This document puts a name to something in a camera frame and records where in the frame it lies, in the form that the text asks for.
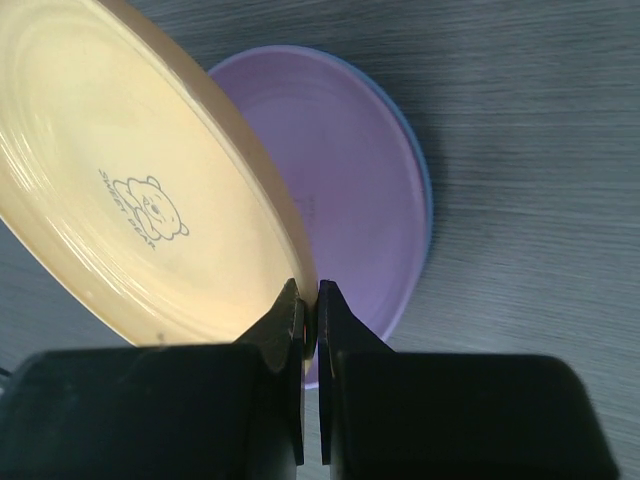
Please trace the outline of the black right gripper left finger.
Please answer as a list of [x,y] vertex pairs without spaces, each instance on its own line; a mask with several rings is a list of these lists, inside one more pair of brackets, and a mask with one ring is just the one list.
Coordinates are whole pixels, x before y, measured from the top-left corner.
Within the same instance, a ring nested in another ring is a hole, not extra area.
[[292,479],[305,305],[288,281],[236,341],[50,351],[1,398],[5,479]]

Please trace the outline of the blue plate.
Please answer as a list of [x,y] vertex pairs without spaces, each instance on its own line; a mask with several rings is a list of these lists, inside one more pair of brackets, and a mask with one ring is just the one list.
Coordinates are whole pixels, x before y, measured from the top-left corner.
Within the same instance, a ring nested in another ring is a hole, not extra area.
[[423,265],[426,265],[429,259],[429,253],[432,246],[434,231],[434,199],[431,177],[429,173],[427,157],[416,135],[416,132],[404,114],[403,110],[394,101],[394,99],[382,88],[373,78],[371,78],[363,70],[357,66],[347,63],[347,66],[386,104],[387,108],[394,114],[397,122],[401,126],[405,137],[411,145],[413,156],[417,168],[420,171],[420,180],[424,197],[425,218],[426,218],[426,245]]

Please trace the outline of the purple plate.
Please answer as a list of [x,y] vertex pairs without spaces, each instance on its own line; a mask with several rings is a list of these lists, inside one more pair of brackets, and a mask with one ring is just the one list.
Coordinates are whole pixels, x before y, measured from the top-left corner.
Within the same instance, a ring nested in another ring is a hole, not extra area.
[[327,52],[270,45],[213,67],[283,177],[320,278],[388,339],[417,285],[426,218],[411,145],[386,104]]

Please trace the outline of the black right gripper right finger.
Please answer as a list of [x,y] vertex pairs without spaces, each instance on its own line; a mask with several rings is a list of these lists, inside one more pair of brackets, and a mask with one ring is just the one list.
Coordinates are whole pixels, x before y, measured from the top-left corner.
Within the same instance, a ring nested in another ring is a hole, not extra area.
[[558,358],[397,352],[322,281],[318,369],[334,479],[619,476],[584,384]]

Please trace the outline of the yellow plate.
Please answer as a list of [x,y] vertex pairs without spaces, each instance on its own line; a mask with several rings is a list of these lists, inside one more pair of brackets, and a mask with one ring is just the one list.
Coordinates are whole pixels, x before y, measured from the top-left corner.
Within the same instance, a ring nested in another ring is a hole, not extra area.
[[310,242],[222,89],[124,1],[1,5],[1,217],[81,304],[137,346],[231,342]]

